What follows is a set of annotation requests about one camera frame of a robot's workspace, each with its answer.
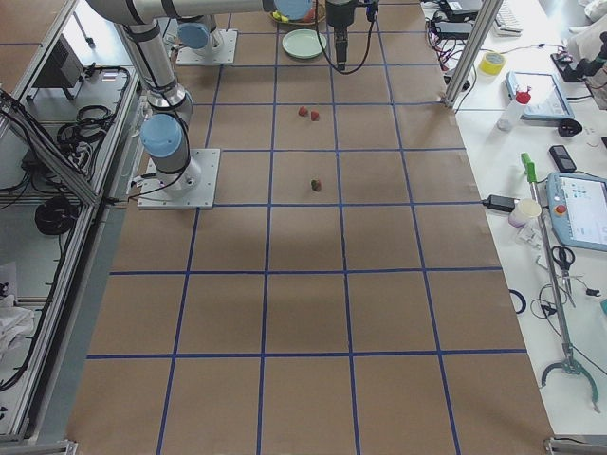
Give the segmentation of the light green plate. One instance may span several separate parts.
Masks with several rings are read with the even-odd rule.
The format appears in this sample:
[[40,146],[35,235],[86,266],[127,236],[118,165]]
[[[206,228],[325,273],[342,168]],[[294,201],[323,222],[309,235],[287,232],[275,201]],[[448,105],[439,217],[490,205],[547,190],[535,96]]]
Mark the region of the light green plate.
[[282,48],[290,57],[309,60],[322,54],[326,48],[326,38],[315,30],[296,29],[285,35]]

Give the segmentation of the woven wicker basket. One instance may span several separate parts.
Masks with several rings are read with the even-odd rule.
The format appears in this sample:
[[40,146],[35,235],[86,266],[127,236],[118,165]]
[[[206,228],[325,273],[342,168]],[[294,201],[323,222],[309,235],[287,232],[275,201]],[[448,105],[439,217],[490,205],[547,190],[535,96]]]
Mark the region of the woven wicker basket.
[[269,14],[269,17],[277,23],[306,26],[311,25],[315,21],[315,12],[311,9],[303,18],[291,19],[279,11],[273,11]]

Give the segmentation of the yellow banana bunch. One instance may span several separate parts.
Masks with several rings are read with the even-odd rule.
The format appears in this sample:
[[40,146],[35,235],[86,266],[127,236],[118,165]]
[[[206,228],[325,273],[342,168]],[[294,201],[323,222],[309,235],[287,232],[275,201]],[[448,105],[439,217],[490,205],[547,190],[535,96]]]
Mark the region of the yellow banana bunch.
[[282,13],[280,13],[279,11],[273,11],[271,13],[271,17],[278,23],[287,24],[290,22],[289,18],[282,15]]

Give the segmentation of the yellow tape roll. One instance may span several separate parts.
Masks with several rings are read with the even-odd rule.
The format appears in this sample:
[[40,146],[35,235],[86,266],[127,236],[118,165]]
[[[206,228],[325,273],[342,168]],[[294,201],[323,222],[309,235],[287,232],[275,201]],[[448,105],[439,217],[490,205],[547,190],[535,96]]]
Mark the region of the yellow tape roll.
[[506,57],[499,52],[487,51],[484,53],[478,68],[489,76],[497,76],[506,65]]

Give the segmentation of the clear bottle red cap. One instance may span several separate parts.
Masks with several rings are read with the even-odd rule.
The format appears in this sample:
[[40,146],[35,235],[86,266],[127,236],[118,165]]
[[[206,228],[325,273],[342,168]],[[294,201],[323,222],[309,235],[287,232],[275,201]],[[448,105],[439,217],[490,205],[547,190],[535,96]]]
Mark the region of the clear bottle red cap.
[[496,126],[499,130],[509,132],[521,119],[524,109],[531,100],[530,88],[517,90],[514,98],[499,117]]

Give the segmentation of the blue teach pendant far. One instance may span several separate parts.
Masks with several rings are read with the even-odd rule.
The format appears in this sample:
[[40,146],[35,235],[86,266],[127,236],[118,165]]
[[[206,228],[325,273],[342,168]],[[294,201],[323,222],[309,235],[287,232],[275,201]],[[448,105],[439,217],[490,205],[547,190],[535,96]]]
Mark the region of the blue teach pendant far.
[[553,73],[508,71],[505,79],[508,95],[514,98],[518,90],[530,89],[530,102],[521,119],[559,122],[573,119],[575,114],[558,78]]

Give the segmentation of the blue teach pendant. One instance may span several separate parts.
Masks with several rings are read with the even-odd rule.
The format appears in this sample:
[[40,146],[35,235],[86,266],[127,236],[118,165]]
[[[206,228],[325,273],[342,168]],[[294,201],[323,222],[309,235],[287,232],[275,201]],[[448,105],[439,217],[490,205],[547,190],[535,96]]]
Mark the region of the blue teach pendant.
[[606,180],[551,173],[545,186],[551,224],[559,242],[606,251]]
[[508,95],[514,98],[518,90],[530,89],[530,102],[521,119],[559,122],[573,119],[575,114],[558,78],[553,73],[508,71],[505,79]]

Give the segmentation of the black power adapter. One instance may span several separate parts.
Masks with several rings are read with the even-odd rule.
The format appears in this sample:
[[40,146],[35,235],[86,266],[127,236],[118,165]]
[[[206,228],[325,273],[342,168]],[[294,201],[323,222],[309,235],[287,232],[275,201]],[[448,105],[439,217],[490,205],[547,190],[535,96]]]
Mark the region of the black power adapter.
[[519,200],[516,198],[490,194],[487,198],[482,200],[482,205],[486,209],[511,213],[516,208],[518,202]]

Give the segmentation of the black small bowl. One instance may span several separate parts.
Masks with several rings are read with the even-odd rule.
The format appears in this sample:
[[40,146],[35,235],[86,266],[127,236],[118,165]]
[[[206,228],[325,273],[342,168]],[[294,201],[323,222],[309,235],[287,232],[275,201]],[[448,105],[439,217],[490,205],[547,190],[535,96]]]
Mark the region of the black small bowl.
[[572,118],[565,118],[558,125],[558,134],[560,137],[570,138],[578,135],[582,129],[583,127],[578,121]]

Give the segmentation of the white paper cup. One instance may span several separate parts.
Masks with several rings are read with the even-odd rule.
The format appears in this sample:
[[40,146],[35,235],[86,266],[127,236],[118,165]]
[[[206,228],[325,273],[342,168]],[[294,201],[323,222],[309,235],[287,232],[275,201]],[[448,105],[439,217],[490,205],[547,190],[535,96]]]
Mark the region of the white paper cup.
[[538,218],[542,213],[542,206],[533,199],[520,199],[515,205],[513,211],[508,215],[508,223],[521,228],[530,221]]

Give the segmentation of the black phone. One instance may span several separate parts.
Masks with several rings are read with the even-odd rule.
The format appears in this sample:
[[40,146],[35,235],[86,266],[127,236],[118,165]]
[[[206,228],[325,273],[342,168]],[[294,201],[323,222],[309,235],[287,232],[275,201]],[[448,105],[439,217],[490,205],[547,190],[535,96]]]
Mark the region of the black phone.
[[576,164],[563,145],[551,146],[549,154],[561,173],[574,173],[577,170]]

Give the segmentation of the blue teach pendant near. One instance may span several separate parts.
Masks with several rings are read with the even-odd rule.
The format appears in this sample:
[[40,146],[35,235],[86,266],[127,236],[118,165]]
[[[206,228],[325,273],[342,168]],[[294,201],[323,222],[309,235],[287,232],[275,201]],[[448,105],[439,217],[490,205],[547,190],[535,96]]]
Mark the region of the blue teach pendant near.
[[606,180],[551,173],[545,186],[551,224],[559,242],[606,251]]

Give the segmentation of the black scissors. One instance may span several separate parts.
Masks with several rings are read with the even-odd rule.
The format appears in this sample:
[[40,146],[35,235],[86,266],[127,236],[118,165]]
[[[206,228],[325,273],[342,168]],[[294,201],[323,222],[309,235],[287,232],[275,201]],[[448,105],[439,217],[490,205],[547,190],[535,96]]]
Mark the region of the black scissors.
[[571,301],[573,307],[576,307],[576,304],[573,300],[571,276],[570,276],[571,265],[576,260],[575,253],[573,252],[573,250],[571,248],[569,248],[567,246],[552,246],[551,255],[552,255],[553,261],[559,266],[559,268],[561,270],[561,280],[562,280],[562,284],[565,288],[567,297]]

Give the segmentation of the long reach grabber tool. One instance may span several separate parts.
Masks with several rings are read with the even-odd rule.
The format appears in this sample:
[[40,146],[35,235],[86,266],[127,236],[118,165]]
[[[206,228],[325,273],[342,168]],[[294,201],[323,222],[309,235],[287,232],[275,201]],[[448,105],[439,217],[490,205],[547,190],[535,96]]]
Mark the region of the long reach grabber tool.
[[532,199],[540,205],[540,215],[538,217],[538,224],[542,236],[543,252],[546,259],[553,300],[556,306],[556,315],[558,318],[561,333],[561,347],[564,354],[564,359],[561,362],[552,363],[543,370],[541,376],[541,386],[544,387],[546,385],[548,375],[555,370],[563,370],[565,373],[572,375],[582,375],[587,379],[590,385],[591,403],[593,409],[596,413],[600,413],[600,409],[598,407],[598,386],[596,384],[596,381],[594,380],[592,375],[574,358],[574,345],[571,342],[569,336],[566,316],[563,310],[561,299],[561,287],[551,253],[551,245],[549,241],[549,234],[548,229],[546,227],[545,217],[543,214],[543,207],[541,206],[541,198],[538,186],[538,179],[535,171],[535,163],[532,161],[528,153],[521,154],[521,161],[524,166],[526,180],[530,185],[530,193]]

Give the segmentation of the aluminium frame post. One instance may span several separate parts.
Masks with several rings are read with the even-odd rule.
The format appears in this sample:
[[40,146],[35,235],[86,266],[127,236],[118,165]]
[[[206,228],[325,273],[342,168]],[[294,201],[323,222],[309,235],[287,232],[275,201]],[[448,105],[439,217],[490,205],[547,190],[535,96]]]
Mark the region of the aluminium frame post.
[[452,108],[461,93],[476,56],[487,38],[502,3],[502,0],[487,0],[483,2],[482,7],[478,11],[475,25],[467,39],[457,66],[451,75],[450,83],[443,98],[443,102],[447,107]]

